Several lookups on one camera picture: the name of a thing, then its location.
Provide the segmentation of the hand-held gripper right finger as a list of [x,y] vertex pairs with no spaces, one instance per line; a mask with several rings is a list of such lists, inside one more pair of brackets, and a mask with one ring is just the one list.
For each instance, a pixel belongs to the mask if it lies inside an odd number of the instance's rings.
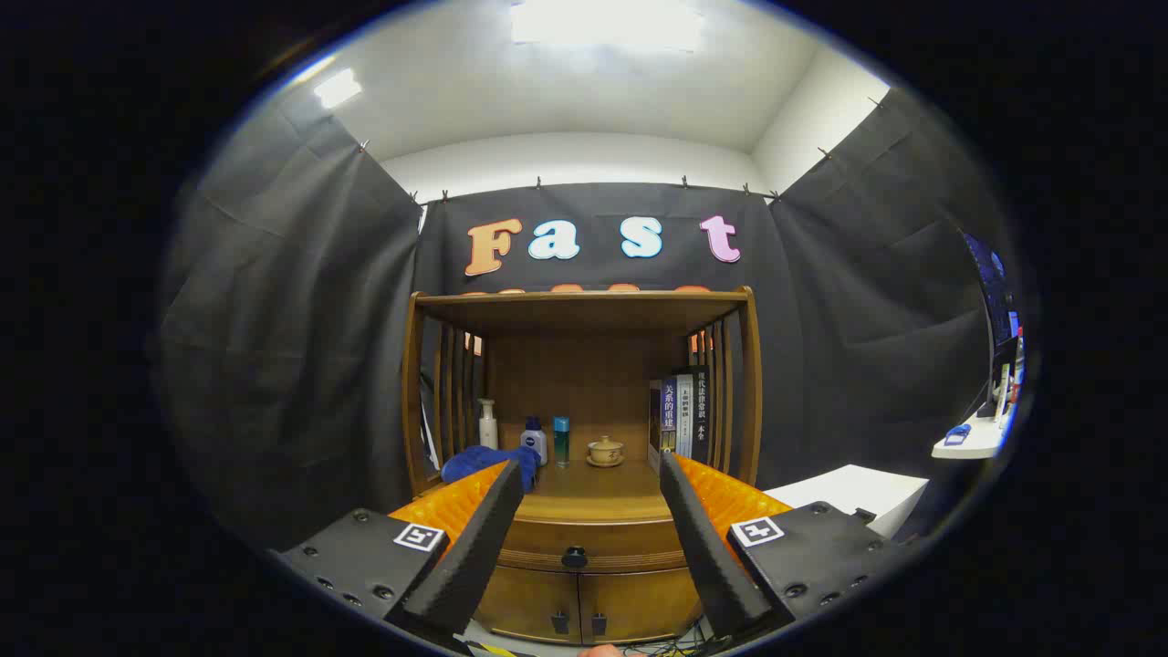
[[863,516],[827,502],[793,507],[675,452],[659,478],[718,639],[755,639],[841,606],[904,561]]

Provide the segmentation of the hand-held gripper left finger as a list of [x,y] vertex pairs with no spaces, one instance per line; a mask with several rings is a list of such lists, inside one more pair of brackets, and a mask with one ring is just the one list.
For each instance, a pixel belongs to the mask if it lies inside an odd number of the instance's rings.
[[523,495],[520,462],[505,459],[388,516],[352,510],[274,562],[367,623],[459,652]]

